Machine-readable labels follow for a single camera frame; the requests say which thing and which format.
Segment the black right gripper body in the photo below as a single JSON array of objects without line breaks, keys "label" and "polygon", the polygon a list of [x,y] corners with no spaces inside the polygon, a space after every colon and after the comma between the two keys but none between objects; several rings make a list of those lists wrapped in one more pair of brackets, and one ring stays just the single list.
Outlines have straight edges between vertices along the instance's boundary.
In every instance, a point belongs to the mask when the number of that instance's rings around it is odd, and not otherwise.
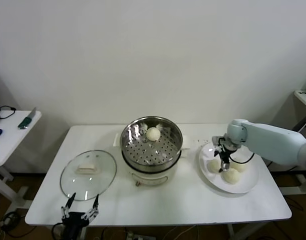
[{"label": "black right gripper body", "polygon": [[233,143],[230,139],[220,139],[219,140],[220,147],[220,159],[223,163],[230,162],[230,155],[235,153],[239,149],[239,145]]}]

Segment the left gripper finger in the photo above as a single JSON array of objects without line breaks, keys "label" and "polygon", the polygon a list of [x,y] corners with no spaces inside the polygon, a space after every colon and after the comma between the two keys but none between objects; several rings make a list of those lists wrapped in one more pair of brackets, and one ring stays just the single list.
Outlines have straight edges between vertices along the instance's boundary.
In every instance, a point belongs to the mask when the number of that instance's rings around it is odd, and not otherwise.
[{"label": "left gripper finger", "polygon": [[61,214],[62,214],[62,220],[68,219],[69,218],[69,209],[75,199],[76,193],[74,193],[66,202],[65,206],[61,207]]},{"label": "left gripper finger", "polygon": [[83,215],[83,219],[84,219],[85,221],[91,222],[91,221],[93,221],[93,220],[97,217],[97,215],[99,214],[99,210],[98,210],[98,205],[99,205],[99,203],[98,203],[98,198],[99,198],[99,195],[96,196],[92,208],[91,208],[88,212],[86,212],[86,213]]}]

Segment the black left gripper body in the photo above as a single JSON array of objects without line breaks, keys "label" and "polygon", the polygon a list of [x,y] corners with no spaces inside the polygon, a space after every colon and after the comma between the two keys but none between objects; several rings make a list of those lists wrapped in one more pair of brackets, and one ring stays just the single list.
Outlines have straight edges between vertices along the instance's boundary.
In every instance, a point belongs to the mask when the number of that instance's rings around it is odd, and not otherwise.
[{"label": "black left gripper body", "polygon": [[62,220],[62,240],[77,240],[82,229],[89,225],[89,220],[83,218],[83,212],[70,212],[68,218]]}]

